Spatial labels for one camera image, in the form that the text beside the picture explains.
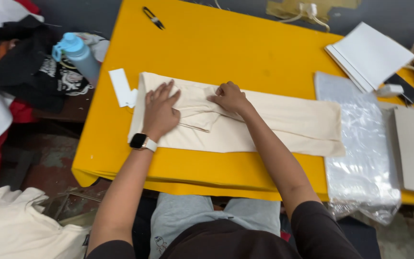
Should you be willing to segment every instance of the person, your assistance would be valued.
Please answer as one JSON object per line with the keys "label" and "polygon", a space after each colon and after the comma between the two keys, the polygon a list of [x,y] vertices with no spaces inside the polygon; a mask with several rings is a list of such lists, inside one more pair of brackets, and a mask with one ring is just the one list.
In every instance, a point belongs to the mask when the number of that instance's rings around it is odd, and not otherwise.
{"label": "person", "polygon": [[[173,109],[180,91],[174,82],[146,95],[142,132],[154,142],[177,126]],[[231,199],[214,211],[210,197],[160,193],[151,217],[150,259],[174,258],[361,258],[325,209],[303,168],[266,125],[233,82],[221,84],[207,98],[236,112],[279,191],[291,222],[297,250],[280,238],[280,201]],[[88,259],[135,258],[132,225],[153,151],[134,149],[110,185],[92,226]]]}

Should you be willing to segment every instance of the watch face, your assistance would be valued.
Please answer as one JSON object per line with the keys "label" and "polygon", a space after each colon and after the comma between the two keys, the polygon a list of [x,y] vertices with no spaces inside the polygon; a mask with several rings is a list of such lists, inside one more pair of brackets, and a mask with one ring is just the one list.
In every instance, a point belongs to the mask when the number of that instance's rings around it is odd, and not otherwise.
{"label": "watch face", "polygon": [[131,148],[142,148],[143,144],[145,143],[146,135],[141,133],[136,133],[133,135],[132,140],[130,141]]}

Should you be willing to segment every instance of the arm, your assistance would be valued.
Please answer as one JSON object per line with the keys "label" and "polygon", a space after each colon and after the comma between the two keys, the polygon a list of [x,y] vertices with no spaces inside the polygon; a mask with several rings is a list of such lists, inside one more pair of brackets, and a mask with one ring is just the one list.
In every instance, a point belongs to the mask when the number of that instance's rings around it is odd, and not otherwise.
{"label": "arm", "polygon": [[[172,108],[180,91],[169,98],[172,86],[173,80],[146,95],[143,132],[154,142],[180,121],[180,112]],[[132,244],[132,226],[152,158],[153,152],[149,149],[131,151],[98,208],[88,253],[111,240]]]}
{"label": "arm", "polygon": [[268,127],[239,87],[230,81],[221,84],[216,94],[208,97],[209,101],[230,112],[237,112],[244,119],[264,166],[282,197],[288,217],[291,218],[295,208],[302,202],[321,202],[301,165]]}

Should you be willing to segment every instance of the gray shorts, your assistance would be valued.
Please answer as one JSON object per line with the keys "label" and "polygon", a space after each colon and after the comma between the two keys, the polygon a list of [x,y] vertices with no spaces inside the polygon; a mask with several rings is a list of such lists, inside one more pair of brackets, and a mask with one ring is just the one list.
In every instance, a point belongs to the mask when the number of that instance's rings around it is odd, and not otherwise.
{"label": "gray shorts", "polygon": [[223,211],[214,211],[210,196],[160,193],[151,217],[149,259],[158,259],[187,228],[217,219],[229,219],[246,229],[280,236],[280,209],[280,201],[233,198]]}

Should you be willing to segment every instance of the white watch strap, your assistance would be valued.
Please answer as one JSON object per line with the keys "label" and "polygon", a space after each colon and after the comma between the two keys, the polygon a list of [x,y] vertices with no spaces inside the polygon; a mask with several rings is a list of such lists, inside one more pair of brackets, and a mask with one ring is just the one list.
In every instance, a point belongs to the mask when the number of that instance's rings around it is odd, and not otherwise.
{"label": "white watch strap", "polygon": [[145,148],[147,148],[147,149],[149,149],[149,150],[152,150],[153,152],[156,152],[156,149],[157,149],[157,143],[156,143],[156,142],[154,142],[154,141],[152,141],[150,138],[147,138],[146,140],[147,140],[147,141],[146,141]]}

